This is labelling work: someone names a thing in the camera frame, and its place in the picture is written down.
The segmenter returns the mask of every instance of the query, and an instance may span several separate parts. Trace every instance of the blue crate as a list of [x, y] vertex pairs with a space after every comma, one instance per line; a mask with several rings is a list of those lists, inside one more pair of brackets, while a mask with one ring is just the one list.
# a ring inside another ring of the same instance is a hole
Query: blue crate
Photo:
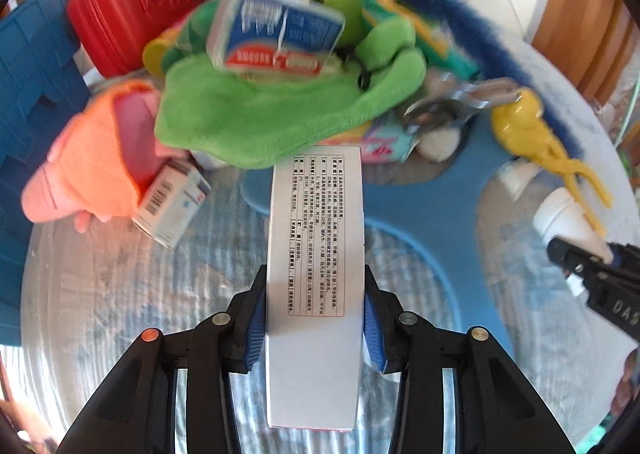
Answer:
[[89, 90], [68, 0], [27, 0], [0, 22], [0, 344], [20, 344], [20, 293], [32, 224], [20, 192]]

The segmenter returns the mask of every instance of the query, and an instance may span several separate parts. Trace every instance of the small white box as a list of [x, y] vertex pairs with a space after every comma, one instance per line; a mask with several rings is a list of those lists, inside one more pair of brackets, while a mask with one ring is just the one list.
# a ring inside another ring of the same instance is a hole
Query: small white box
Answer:
[[351, 430], [364, 311], [358, 147], [312, 147], [276, 165], [267, 262], [267, 421]]
[[146, 190], [133, 222], [158, 243], [175, 248], [209, 192], [194, 164], [171, 160]]

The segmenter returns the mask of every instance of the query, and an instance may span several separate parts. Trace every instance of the orange plush toy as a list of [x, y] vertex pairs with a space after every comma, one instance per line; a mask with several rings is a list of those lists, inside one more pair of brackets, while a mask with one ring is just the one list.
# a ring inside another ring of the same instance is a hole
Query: orange plush toy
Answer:
[[83, 233], [92, 214], [103, 222], [131, 217], [165, 161], [187, 156], [156, 140], [159, 101], [151, 84], [132, 80], [76, 114], [22, 191], [28, 219], [42, 223], [77, 212], [74, 223]]

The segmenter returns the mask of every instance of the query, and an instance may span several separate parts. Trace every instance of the yellow plastic toy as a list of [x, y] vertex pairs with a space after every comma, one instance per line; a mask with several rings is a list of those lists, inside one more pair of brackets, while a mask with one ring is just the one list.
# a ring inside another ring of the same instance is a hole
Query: yellow plastic toy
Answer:
[[584, 209], [587, 221], [604, 237], [606, 229], [587, 205], [576, 174], [585, 177], [606, 208], [612, 203], [611, 194], [593, 169], [579, 160], [569, 158], [566, 149], [542, 119], [542, 102], [532, 90], [521, 90], [520, 100], [494, 108], [492, 129], [496, 140], [509, 152], [523, 156], [564, 180], [567, 190]]

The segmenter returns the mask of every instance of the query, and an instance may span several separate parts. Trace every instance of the silver screw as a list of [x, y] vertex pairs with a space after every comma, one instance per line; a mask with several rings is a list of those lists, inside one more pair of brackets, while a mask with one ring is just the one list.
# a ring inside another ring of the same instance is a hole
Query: silver screw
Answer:
[[413, 326], [416, 322], [418, 322], [418, 317], [415, 316], [415, 313], [411, 313], [410, 311], [405, 311], [401, 313], [398, 317], [398, 320], [402, 324], [406, 324], [407, 326]]
[[231, 322], [231, 315], [229, 315], [229, 313], [224, 313], [224, 312], [216, 313], [212, 317], [211, 321], [216, 326], [224, 326], [225, 324], [229, 324]]
[[473, 328], [471, 336], [479, 341], [485, 341], [489, 338], [489, 332], [484, 328]]

